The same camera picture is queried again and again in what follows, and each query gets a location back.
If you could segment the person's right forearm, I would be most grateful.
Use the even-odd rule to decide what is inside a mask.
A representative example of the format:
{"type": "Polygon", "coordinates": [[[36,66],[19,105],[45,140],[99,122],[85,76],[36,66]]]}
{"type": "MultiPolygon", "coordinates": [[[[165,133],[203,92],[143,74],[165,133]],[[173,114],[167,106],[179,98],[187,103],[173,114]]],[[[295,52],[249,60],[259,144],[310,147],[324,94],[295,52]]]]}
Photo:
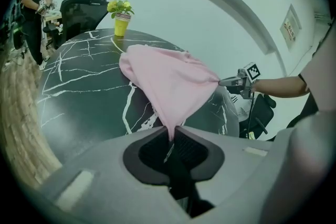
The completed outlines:
{"type": "Polygon", "coordinates": [[[251,90],[277,98],[296,98],[310,93],[299,76],[256,80],[251,90]]]}

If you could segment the black office chair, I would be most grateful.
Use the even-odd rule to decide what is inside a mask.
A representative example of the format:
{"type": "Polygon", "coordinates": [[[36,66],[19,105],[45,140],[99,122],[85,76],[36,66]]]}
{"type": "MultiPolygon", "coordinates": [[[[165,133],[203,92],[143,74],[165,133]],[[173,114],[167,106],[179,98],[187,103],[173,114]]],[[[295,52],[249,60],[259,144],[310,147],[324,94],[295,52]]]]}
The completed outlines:
{"type": "Polygon", "coordinates": [[[263,133],[268,134],[266,126],[274,117],[275,108],[276,102],[274,99],[269,95],[259,94],[248,118],[239,123],[239,137],[256,140],[263,133]]]}
{"type": "Polygon", "coordinates": [[[95,30],[107,14],[107,0],[63,0],[59,11],[44,17],[43,33],[50,36],[46,48],[57,49],[67,40],[95,30]]]}

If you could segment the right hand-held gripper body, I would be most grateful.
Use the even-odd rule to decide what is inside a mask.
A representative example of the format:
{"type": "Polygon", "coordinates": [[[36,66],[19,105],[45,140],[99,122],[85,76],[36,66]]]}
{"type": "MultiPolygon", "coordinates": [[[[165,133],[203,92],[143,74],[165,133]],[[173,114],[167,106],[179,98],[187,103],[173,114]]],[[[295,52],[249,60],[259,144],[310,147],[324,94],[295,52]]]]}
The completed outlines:
{"type": "Polygon", "coordinates": [[[256,63],[251,62],[238,69],[238,92],[243,99],[250,100],[253,83],[260,77],[260,71],[256,63]]]}

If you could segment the black marble round table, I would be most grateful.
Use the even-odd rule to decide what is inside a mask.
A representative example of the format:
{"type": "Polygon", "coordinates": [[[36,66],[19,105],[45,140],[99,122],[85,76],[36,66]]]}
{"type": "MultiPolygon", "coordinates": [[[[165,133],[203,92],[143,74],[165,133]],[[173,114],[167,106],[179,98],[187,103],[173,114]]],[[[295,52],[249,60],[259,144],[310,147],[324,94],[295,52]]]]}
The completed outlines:
{"type": "Polygon", "coordinates": [[[41,132],[62,164],[99,142],[161,126],[144,93],[119,68],[120,54],[135,44],[191,50],[135,30],[114,37],[107,28],[68,40],[50,57],[36,105],[41,132]]]}

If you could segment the grey wall electrical panel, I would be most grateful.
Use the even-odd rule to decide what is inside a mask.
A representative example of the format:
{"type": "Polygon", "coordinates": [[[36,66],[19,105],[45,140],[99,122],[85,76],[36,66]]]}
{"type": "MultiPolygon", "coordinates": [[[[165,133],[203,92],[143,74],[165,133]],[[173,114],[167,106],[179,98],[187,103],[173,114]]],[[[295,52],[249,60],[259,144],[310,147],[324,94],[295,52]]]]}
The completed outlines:
{"type": "Polygon", "coordinates": [[[286,42],[289,51],[296,44],[296,41],[298,40],[298,36],[301,30],[302,30],[301,22],[298,18],[298,15],[293,5],[290,4],[287,14],[280,27],[280,32],[286,42]]]}

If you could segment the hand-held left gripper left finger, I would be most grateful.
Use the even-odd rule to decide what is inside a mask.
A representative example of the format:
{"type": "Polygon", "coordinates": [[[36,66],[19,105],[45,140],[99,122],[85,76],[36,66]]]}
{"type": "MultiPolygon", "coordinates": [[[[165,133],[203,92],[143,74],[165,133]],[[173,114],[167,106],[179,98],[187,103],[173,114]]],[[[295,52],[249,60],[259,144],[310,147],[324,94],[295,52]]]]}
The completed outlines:
{"type": "Polygon", "coordinates": [[[123,152],[158,127],[113,138],[66,161],[40,186],[52,205],[79,224],[185,224],[189,215],[165,186],[139,182],[123,152]]]}

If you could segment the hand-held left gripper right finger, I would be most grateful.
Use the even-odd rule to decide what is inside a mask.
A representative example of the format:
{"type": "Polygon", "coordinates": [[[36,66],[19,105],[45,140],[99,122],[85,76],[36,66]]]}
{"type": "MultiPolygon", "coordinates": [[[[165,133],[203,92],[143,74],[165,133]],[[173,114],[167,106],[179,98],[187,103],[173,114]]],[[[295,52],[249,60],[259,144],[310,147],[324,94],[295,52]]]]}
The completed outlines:
{"type": "Polygon", "coordinates": [[[196,184],[200,197],[214,208],[174,224],[265,224],[263,207],[284,162],[289,131],[280,131],[273,142],[218,135],[192,127],[178,127],[218,145],[225,160],[208,180],[196,184]]]}

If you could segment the person's black top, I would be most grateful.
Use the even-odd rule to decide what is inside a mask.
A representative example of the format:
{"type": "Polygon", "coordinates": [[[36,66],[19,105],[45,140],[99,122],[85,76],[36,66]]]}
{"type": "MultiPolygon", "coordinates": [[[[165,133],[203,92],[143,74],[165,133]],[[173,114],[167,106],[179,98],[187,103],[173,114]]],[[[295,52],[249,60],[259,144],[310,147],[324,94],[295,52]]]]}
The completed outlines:
{"type": "Polygon", "coordinates": [[[307,101],[303,106],[302,111],[294,119],[290,121],[287,128],[294,127],[300,120],[315,114],[318,111],[318,107],[310,89],[303,78],[302,74],[298,74],[295,77],[286,77],[281,83],[282,95],[287,98],[297,98],[304,95],[308,95],[307,101]]]}

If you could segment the pink sweatshirt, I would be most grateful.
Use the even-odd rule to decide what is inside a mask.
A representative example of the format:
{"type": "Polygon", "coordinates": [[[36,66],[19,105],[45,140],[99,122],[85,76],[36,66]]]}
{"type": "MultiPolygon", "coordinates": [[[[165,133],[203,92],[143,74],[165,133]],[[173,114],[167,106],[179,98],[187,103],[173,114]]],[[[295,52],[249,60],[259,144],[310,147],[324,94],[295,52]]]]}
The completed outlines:
{"type": "Polygon", "coordinates": [[[152,104],[169,140],[175,127],[206,103],[220,81],[189,52],[145,45],[129,46],[120,56],[121,72],[152,104]]]}

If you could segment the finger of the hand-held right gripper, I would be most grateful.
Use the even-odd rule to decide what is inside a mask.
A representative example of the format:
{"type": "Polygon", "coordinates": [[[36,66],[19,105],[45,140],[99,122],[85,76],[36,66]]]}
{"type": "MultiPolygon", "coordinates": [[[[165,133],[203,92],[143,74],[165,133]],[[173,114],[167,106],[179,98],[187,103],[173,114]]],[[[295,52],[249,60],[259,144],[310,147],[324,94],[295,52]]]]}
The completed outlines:
{"type": "Polygon", "coordinates": [[[245,77],[235,76],[229,77],[218,82],[219,86],[222,87],[238,87],[243,86],[245,81],[245,77]]]}

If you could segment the yellow potted flower plant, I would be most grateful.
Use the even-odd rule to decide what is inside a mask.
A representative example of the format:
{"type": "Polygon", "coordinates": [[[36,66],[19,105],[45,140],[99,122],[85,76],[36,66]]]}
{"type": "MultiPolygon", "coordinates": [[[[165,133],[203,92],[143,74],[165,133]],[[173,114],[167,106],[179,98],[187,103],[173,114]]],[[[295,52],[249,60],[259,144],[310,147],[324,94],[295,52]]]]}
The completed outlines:
{"type": "Polygon", "coordinates": [[[110,1],[107,5],[107,11],[111,14],[111,18],[115,20],[114,34],[118,37],[123,37],[131,20],[131,15],[134,15],[130,2],[110,1]]]}

